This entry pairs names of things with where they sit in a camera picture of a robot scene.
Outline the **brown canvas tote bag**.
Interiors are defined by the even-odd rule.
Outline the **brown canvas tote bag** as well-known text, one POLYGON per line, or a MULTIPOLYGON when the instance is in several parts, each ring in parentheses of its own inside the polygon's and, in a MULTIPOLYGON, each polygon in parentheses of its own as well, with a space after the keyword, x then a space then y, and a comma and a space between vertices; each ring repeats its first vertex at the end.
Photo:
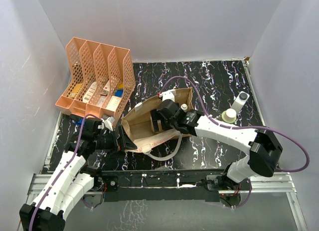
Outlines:
MULTIPOLYGON (((187 111, 193 109, 192 105, 192 88, 179 88, 176 90, 175 102, 181 106, 186 104, 187 111)), ((154 133, 151 128, 150 111, 156 110, 162 100, 159 96, 153 96, 144 102, 138 103, 124 118, 121 125, 129 138, 136 144, 136 150, 125 150, 126 152, 144 154, 156 161, 166 161, 173 158, 179 151, 182 138, 185 135, 176 129, 170 129, 161 133, 154 133), (153 148, 165 143, 168 140, 177 139, 177 145, 172 153, 164 157, 154 156, 151 154, 153 148)))

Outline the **beige bottle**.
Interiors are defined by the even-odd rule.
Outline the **beige bottle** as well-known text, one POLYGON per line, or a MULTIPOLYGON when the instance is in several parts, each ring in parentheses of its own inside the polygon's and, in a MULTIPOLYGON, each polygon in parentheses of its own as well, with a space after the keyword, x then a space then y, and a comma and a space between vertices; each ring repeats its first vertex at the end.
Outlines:
POLYGON ((237 113, 234 109, 229 108, 229 109, 222 112, 221 118, 224 122, 232 124, 237 119, 237 113))
POLYGON ((160 118, 158 116, 151 116, 151 128, 152 131, 156 134, 163 132, 160 118))

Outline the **white bottle with black cap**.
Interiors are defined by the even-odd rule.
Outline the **white bottle with black cap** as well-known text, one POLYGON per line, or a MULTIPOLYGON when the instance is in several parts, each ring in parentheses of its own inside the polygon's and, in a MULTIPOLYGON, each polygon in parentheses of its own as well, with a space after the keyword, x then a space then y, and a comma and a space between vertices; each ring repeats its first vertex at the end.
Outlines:
POLYGON ((231 109, 235 110, 237 114, 242 110, 243 106, 249 99, 250 95, 244 91, 241 91, 238 96, 235 98, 231 109))

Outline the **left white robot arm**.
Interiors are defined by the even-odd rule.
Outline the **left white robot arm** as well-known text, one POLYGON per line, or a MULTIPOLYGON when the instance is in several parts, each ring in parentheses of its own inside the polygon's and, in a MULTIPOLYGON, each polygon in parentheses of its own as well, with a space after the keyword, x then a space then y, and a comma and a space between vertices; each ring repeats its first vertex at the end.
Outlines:
POLYGON ((136 148, 122 126, 113 130, 110 119, 86 115, 42 191, 31 204, 22 205, 19 216, 23 230, 64 230, 68 215, 89 190, 107 190, 102 171, 88 166, 88 158, 96 150, 117 152, 136 148))

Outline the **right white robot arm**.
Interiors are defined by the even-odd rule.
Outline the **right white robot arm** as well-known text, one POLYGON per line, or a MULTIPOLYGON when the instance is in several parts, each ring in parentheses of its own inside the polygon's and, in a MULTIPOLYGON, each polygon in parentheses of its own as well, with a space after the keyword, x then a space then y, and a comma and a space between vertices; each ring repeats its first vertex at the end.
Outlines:
POLYGON ((165 128, 173 128, 185 135, 210 138, 246 154, 213 179, 215 186, 232 190, 251 176, 273 176, 283 148, 272 131, 263 127, 245 129, 224 123, 216 125, 203 112, 194 109, 184 111, 172 100, 161 102, 152 113, 165 128))

